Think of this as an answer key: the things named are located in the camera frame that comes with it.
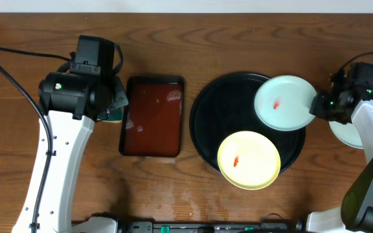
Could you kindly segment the green yellow sponge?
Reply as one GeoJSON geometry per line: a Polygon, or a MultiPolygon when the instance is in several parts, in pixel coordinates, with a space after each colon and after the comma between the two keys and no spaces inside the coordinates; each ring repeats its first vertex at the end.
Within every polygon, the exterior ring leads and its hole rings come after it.
{"type": "Polygon", "coordinates": [[[119,123],[123,119],[122,108],[108,109],[97,116],[98,122],[119,123]]]}

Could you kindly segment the pale green plate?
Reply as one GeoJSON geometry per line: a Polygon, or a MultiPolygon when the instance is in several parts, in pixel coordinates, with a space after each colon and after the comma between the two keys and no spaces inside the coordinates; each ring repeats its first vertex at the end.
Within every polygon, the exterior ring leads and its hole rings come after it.
{"type": "Polygon", "coordinates": [[[329,122],[334,135],[353,148],[365,150],[373,156],[373,101],[361,102],[352,114],[351,123],[329,122]]]}
{"type": "Polygon", "coordinates": [[[317,92],[306,80],[292,75],[274,77],[257,90],[254,110],[268,127],[295,131],[307,126],[315,116],[310,107],[317,92]]]}

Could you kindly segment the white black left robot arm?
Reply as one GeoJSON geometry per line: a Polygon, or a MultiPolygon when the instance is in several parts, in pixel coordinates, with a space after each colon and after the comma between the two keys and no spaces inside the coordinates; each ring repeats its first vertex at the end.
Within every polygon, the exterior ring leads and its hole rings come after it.
{"type": "Polygon", "coordinates": [[[118,221],[95,216],[73,225],[78,172],[98,115],[123,92],[118,76],[102,80],[52,72],[39,86],[43,119],[32,177],[13,232],[117,232],[118,221]]]}

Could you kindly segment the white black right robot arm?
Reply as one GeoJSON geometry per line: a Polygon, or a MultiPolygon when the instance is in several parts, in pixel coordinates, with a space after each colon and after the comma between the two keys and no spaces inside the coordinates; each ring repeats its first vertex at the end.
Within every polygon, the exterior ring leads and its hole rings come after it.
{"type": "Polygon", "coordinates": [[[341,206],[308,215],[308,232],[373,232],[373,87],[334,84],[319,93],[310,112],[351,123],[359,133],[367,165],[345,194],[341,206]]]}

